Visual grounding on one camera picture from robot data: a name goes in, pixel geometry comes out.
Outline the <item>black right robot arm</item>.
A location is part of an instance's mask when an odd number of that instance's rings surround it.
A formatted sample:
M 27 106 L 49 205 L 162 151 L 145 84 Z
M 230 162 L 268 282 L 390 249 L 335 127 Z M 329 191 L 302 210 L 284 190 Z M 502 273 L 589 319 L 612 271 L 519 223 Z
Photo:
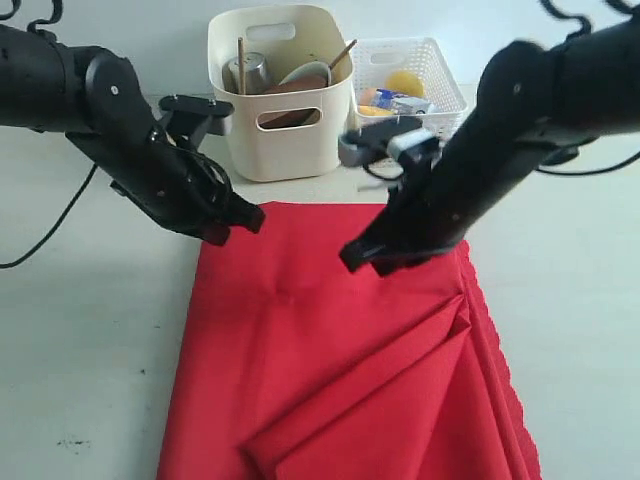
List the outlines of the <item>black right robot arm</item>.
M 448 140 L 411 116 L 392 116 L 344 133 L 339 159 L 370 171 L 384 159 L 384 209 L 340 252 L 350 271 L 386 276 L 456 247 L 467 231 L 533 172 L 562 176 L 580 149 L 639 129 L 639 9 L 594 30 L 586 17 L 546 49 L 515 41 L 485 67 L 476 105 Z

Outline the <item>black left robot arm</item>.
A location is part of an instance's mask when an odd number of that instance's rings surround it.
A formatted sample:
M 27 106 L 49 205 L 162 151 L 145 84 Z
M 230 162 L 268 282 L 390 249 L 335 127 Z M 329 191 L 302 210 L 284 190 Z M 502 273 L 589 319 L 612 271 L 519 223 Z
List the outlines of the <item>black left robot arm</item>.
M 159 107 L 156 117 L 128 59 L 1 28 L 2 125 L 64 134 L 166 230 L 218 246 L 234 227 L 259 232 L 264 212 L 198 150 L 206 135 L 229 134 L 233 105 L 168 95 Z

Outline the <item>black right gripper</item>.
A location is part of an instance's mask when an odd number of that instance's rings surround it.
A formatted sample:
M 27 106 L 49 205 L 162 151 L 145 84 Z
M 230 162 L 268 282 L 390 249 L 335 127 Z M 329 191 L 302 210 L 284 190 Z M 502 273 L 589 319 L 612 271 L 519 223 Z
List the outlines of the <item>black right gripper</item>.
M 380 277 L 446 255 L 469 228 L 550 156 L 550 146 L 472 114 L 444 146 L 409 167 L 386 207 L 339 258 Z

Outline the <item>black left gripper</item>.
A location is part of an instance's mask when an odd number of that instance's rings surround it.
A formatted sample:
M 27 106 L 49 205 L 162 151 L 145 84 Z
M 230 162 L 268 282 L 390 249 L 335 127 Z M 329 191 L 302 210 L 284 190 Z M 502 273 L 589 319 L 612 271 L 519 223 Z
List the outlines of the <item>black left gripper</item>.
M 232 192 L 224 169 L 173 145 L 156 124 L 112 124 L 65 137 L 166 230 L 224 246 L 230 227 L 258 234 L 263 226 L 264 211 Z

